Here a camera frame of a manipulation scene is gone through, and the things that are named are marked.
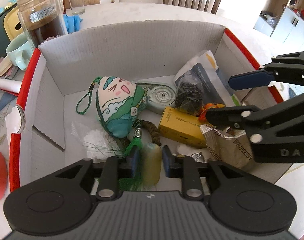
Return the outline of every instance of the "brown wrapper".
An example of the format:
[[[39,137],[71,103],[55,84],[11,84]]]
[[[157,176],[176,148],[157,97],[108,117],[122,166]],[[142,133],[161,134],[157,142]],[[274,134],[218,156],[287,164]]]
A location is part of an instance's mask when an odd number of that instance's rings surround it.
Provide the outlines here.
[[[201,125],[200,129],[214,159],[239,169],[252,166],[254,159],[244,130],[233,130],[231,127],[218,130],[206,124]]]

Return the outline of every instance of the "smiling mouth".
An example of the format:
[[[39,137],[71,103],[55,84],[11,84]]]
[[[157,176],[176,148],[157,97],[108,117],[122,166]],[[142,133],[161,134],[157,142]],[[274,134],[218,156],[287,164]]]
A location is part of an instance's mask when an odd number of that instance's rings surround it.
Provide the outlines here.
[[[121,86],[121,89],[122,89],[125,93],[127,93],[127,94],[130,93],[130,90],[127,88],[126,85]]]

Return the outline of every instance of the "empty glass cup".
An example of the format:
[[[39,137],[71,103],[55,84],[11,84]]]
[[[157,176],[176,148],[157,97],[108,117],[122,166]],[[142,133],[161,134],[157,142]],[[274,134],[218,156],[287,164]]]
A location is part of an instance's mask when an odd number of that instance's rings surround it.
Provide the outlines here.
[[[85,0],[69,0],[73,15],[85,13]]]

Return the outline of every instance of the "brown liquid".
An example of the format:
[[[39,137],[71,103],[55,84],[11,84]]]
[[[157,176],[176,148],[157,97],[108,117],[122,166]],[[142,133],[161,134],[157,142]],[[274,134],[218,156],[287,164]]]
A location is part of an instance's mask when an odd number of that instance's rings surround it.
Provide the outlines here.
[[[45,41],[47,38],[64,35],[59,16],[56,16],[53,20],[39,28],[28,31],[36,47],[43,41]]]

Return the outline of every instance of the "mug handle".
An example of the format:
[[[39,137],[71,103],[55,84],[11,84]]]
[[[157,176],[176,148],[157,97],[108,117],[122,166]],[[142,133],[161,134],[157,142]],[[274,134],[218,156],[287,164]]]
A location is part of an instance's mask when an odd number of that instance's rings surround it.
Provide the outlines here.
[[[23,50],[18,52],[18,55],[16,56],[16,59],[15,59],[15,63],[21,70],[24,70],[25,68],[27,68],[25,60],[23,59]]]

